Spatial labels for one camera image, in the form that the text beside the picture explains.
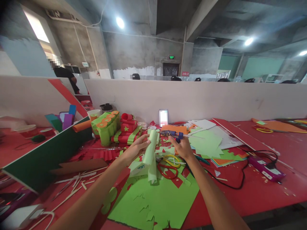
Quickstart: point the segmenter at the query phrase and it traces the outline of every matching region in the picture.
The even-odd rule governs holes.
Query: phone screen
[[[167,110],[160,110],[159,117],[160,117],[160,127],[164,125],[168,125],[168,111]]]

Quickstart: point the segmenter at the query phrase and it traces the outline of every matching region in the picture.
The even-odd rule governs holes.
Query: green wall
[[[261,77],[263,74],[277,74],[283,61],[283,59],[276,58],[250,57],[242,78],[249,79]]]
[[[241,57],[222,55],[219,70],[231,70],[229,78],[233,78]]]

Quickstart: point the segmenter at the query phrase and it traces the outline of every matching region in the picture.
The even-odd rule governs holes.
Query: person
[[[65,69],[63,67],[57,66],[51,59],[48,59],[48,60],[50,62],[50,65],[51,65],[51,67],[52,67],[56,77],[68,78],[71,86],[73,87],[73,90],[74,90],[75,94],[79,94],[79,88],[76,85],[77,79],[73,75],[73,73],[70,72],[68,69]]]
[[[132,74],[132,80],[141,80],[140,75],[138,73]]]
[[[217,82],[230,82],[230,80],[228,78],[221,78]]]
[[[281,82],[280,84],[296,84],[296,82],[293,81],[293,80],[285,80],[285,81]]]
[[[179,77],[176,77],[175,75],[173,75],[171,78],[170,78],[171,81],[182,81],[181,78]]]
[[[245,82],[247,82],[247,83],[254,83],[255,82],[255,78],[247,79]]]
[[[145,153],[147,146],[150,144],[150,140],[146,140],[148,137],[149,134],[139,137],[105,170],[83,196],[49,230],[89,229],[121,171],[130,165],[138,156]],[[231,206],[224,193],[213,182],[195,158],[189,139],[183,137],[180,143],[177,143],[172,136],[169,136],[169,139],[179,155],[187,162],[192,170],[206,203],[214,229],[248,230],[249,227],[247,224]]]

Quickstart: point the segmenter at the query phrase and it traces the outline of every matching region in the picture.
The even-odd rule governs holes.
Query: hand
[[[125,163],[125,165],[130,165],[138,156],[145,153],[147,146],[150,144],[150,140],[146,140],[149,134],[145,134],[136,139],[135,142],[119,157]]]
[[[169,139],[172,142],[172,144],[174,145],[174,147],[176,148],[179,155],[183,159],[187,160],[191,156],[193,157],[194,154],[192,152],[189,139],[187,137],[183,137],[179,144],[177,143],[177,141],[172,136],[169,136]]]

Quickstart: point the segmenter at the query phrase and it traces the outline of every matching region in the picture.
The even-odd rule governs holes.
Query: smartphone
[[[169,118],[168,118],[168,110],[159,110],[159,124],[160,127],[164,126],[164,125],[168,125]]]

